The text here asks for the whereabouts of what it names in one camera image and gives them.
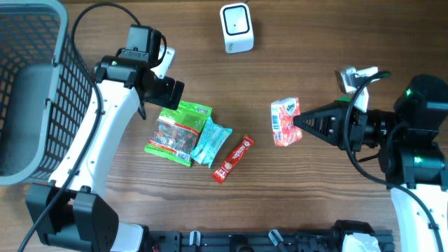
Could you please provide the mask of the red white tissue pack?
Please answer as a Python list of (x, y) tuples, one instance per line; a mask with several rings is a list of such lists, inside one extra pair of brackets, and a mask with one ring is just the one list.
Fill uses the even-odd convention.
[(297, 97), (276, 100), (271, 103), (272, 131), (275, 146), (289, 146), (301, 140), (302, 130), (294, 126), (293, 119), (300, 115)]

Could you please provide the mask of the green candy bag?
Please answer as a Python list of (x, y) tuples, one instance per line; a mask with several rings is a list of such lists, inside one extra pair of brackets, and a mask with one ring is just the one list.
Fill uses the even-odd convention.
[(190, 167), (190, 153), (196, 147), (212, 111), (209, 106), (188, 101), (180, 101), (176, 110), (163, 108), (144, 150)]

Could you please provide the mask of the teal snack packet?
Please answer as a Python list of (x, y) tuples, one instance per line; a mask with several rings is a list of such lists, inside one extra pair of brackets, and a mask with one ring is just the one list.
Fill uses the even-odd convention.
[(211, 168), (218, 151), (231, 135), (232, 129), (225, 128), (213, 122), (208, 117), (196, 147), (190, 152), (190, 157)]

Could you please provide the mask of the red coffee stick sachet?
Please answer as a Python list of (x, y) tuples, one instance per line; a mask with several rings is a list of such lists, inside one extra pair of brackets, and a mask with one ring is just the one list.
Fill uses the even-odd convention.
[(229, 173), (235, 168), (242, 159), (246, 151), (254, 145), (254, 141), (249, 136), (244, 136), (242, 142), (236, 147), (221, 166), (212, 174), (212, 178), (219, 184), (222, 184)]

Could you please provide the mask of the green lid jar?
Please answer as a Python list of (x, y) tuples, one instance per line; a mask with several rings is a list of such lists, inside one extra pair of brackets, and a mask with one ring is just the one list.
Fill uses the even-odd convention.
[(350, 102), (351, 98), (350, 97), (340, 97), (337, 99), (339, 102)]

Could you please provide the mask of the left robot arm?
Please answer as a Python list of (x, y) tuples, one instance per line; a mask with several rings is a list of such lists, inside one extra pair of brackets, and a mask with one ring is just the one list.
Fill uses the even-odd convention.
[(175, 110), (184, 85), (155, 73), (172, 52), (162, 33), (133, 24), (127, 45), (94, 70), (87, 113), (45, 185), (31, 185), (26, 204), (42, 244), (74, 251), (150, 251), (147, 226), (123, 222), (106, 202), (111, 162), (128, 122), (147, 103)]

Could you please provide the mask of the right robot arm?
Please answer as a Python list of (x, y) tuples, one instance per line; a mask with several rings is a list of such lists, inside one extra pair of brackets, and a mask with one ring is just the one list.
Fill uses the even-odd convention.
[(346, 152), (365, 178), (386, 186), (397, 214), (402, 250), (447, 250), (447, 159), (434, 141), (447, 117), (447, 84), (420, 74), (393, 111), (356, 108), (368, 100), (380, 71), (353, 77), (350, 101), (336, 100), (293, 119), (293, 124)]

